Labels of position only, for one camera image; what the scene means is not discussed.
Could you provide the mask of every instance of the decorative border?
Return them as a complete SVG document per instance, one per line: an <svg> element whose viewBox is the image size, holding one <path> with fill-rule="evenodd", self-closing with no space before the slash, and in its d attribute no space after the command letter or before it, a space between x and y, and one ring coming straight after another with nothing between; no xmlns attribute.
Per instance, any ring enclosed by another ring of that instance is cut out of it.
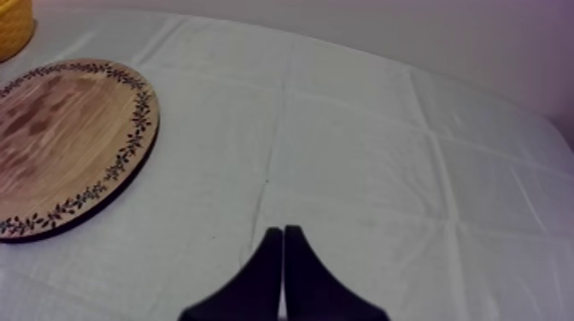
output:
<svg viewBox="0 0 574 321"><path fill-rule="evenodd" d="M109 62L63 62L47 67L38 67L8 83L8 85L0 90L0 97L6 97L12 90L20 87L25 81L34 77L43 77L52 73L61 73L62 71L94 74L106 73L106 78L114 79L119 84L128 85L131 90L135 90L137 97L134 100L135 108L132 113L132 118L130 119L133 125L133 131L127 134L126 145L116 153L114 164L106 168L103 177L98 180L96 184L86 187L84 192L78 193L74 197L68 197L64 202L58 202L54 209L46 213L44 217L40 217L38 213L35 213L24 218L16 215L0 221L0 237L24 236L27 231L32 232L38 227L39 229L45 229L47 227L55 229L62 223L64 215L75 215L76 211L80 210L87 201L98 200L101 194L108 190L107 182L117 181L120 175L126 171L126 164L128 164L130 159L143 147L143 133L152 125L151 119L149 118L149 113L151 112L149 103L152 94L144 90L145 82L131 76L126 71L115 68Z"/></svg>

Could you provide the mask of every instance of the table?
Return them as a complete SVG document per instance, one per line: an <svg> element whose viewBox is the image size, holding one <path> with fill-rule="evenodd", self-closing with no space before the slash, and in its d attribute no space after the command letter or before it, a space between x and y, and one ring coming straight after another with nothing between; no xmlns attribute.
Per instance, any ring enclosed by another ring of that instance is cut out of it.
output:
<svg viewBox="0 0 574 321"><path fill-rule="evenodd" d="M138 70L155 150L105 211L0 246L2 321L175 320L268 226L395 321L574 318L574 156L544 119L406 64L183 15L40 6L0 81L72 58Z"/></svg>

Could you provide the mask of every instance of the yellow basket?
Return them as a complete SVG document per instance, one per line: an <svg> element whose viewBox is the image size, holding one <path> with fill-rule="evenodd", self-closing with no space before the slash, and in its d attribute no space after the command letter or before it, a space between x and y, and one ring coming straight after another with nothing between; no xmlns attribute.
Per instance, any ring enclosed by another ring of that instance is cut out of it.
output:
<svg viewBox="0 0 574 321"><path fill-rule="evenodd" d="M24 48L33 32L32 0L0 0L0 62Z"/></svg>

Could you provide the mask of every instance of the white wall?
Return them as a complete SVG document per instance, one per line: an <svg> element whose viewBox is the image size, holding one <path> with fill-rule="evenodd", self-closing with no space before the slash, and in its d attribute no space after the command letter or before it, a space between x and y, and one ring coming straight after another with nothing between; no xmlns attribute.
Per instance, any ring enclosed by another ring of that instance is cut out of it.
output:
<svg viewBox="0 0 574 321"><path fill-rule="evenodd" d="M269 26L454 76L545 115L563 113L574 93L574 0L36 3L155 9Z"/></svg>

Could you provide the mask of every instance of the wooden tray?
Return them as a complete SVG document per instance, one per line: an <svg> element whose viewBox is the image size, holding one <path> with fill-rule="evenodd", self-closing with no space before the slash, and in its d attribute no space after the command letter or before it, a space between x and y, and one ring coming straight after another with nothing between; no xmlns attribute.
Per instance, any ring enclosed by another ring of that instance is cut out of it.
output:
<svg viewBox="0 0 574 321"><path fill-rule="evenodd" d="M0 90L0 242L86 220L138 170L158 125L151 85L111 61L61 61L8 83Z"/></svg>

